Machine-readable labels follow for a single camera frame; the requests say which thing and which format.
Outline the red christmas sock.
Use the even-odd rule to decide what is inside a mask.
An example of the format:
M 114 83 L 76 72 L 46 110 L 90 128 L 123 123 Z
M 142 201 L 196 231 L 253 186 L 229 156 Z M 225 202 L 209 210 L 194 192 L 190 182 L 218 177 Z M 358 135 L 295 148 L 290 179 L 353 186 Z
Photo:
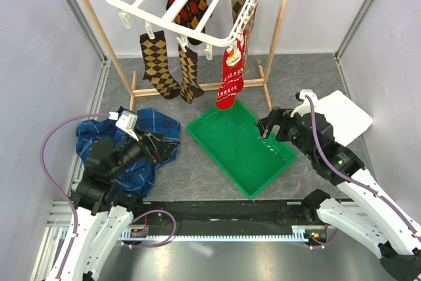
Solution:
M 218 110 L 230 109 L 235 103 L 236 95 L 243 89 L 245 32 L 237 36 L 235 43 L 236 46 L 229 47 L 224 52 L 222 83 L 216 98 Z

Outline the brown yellow argyle sock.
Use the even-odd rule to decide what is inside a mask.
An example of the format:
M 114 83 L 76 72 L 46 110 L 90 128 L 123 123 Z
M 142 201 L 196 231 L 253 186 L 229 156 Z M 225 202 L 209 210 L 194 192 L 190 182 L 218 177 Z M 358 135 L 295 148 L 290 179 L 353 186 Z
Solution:
M 181 87 L 168 69 L 168 55 L 164 31 L 154 32 L 153 39 L 148 34 L 139 36 L 144 75 L 158 93 L 165 99 L 171 100 L 180 95 Z
M 182 70 L 180 95 L 185 102 L 192 104 L 195 98 L 204 94 L 197 83 L 198 54 L 188 47 L 185 47 L 184 51 L 180 46 L 178 46 L 178 53 Z

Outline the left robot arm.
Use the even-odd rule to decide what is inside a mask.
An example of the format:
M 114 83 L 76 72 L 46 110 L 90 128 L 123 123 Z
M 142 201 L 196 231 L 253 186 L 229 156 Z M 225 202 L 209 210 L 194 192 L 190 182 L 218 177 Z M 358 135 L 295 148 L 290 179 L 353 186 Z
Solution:
M 178 140 L 162 134 L 131 132 L 120 147 L 100 139 L 88 147 L 87 166 L 68 197 L 73 218 L 48 280 L 98 280 L 123 231 L 144 217 L 141 198 L 118 188 L 116 178 L 140 159 L 165 163 Z

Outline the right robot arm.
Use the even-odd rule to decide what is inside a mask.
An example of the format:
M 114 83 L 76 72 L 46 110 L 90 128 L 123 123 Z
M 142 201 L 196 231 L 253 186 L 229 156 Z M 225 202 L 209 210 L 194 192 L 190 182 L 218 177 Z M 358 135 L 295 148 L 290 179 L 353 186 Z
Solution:
M 358 132 L 332 115 L 315 110 L 300 114 L 279 107 L 255 124 L 262 138 L 278 126 L 276 141 L 291 142 L 319 176 L 365 213 L 361 217 L 347 211 L 329 194 L 314 190 L 301 207 L 305 222 L 322 221 L 354 238 L 375 254 L 395 280 L 420 279 L 420 224 L 381 189 L 364 163 L 347 147 Z

